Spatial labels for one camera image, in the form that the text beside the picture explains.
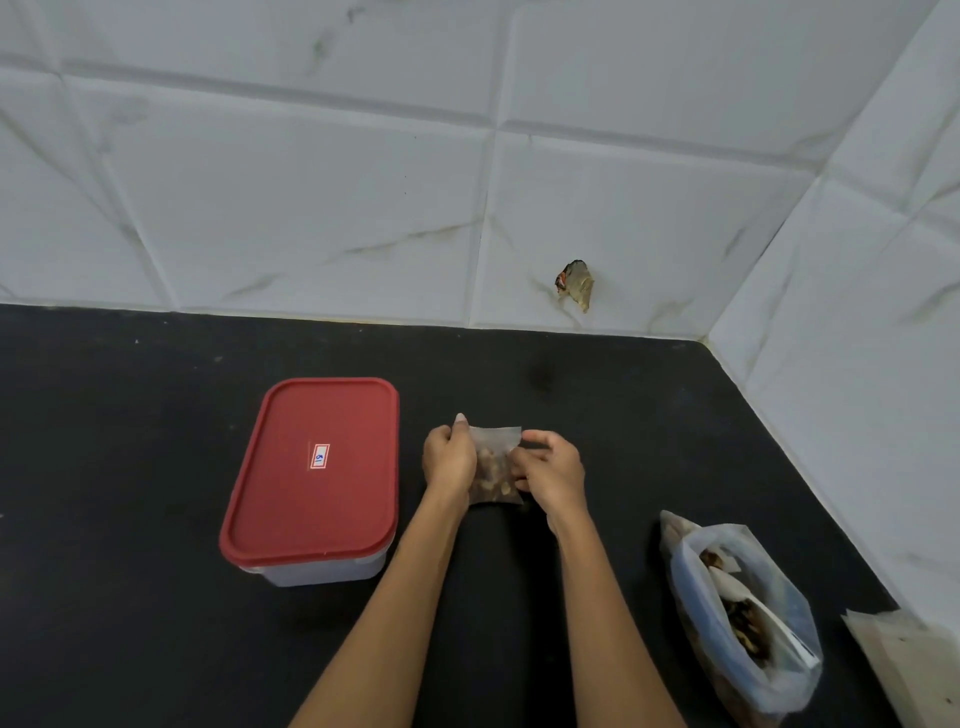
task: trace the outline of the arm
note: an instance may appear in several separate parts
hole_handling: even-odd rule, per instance
[[[547,514],[560,544],[577,723],[582,728],[684,728],[613,576],[587,511],[577,449],[555,432],[527,430],[546,449],[511,453],[517,485]]]
[[[476,452],[463,415],[423,446],[427,488],[360,619],[294,716],[290,728],[405,728],[457,527],[467,512]]]

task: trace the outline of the forearm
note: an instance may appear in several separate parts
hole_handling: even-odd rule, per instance
[[[578,724],[681,728],[589,515],[559,520],[557,537]]]
[[[462,517],[462,505],[427,490],[366,609],[291,728],[410,725]]]

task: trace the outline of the marble tile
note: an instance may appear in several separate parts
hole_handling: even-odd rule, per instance
[[[498,2],[37,0],[67,64],[486,114]]]
[[[710,331],[754,392],[820,329],[907,218],[845,185],[811,186]]]
[[[11,0],[0,0],[0,60],[4,57],[40,60],[25,20]]]
[[[960,0],[942,0],[830,160],[913,211],[960,182],[957,27]]]
[[[960,245],[912,225],[754,397],[886,577],[960,634]]]
[[[528,3],[507,116],[824,160],[934,4]]]
[[[806,173],[501,133],[476,284],[481,326],[702,336]],[[590,311],[553,281],[585,260]]]
[[[0,285],[20,299],[159,305],[54,76],[0,70]]]
[[[71,86],[184,306],[463,321],[484,132]]]

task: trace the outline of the black countertop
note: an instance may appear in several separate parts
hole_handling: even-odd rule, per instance
[[[278,589],[217,535],[261,398],[292,376],[400,394],[400,524],[427,430],[556,429],[667,687],[732,725],[657,551],[666,508],[748,524],[810,601],[826,668],[788,726],[896,726],[843,626],[893,603],[709,351],[685,341],[0,307],[0,724],[285,726],[365,582]],[[536,507],[464,520],[415,723],[574,723],[555,542]]]

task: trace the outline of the red container lid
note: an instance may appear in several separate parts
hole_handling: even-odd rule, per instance
[[[394,537],[399,405],[374,378],[287,379],[263,399],[220,550],[240,567],[356,559]]]

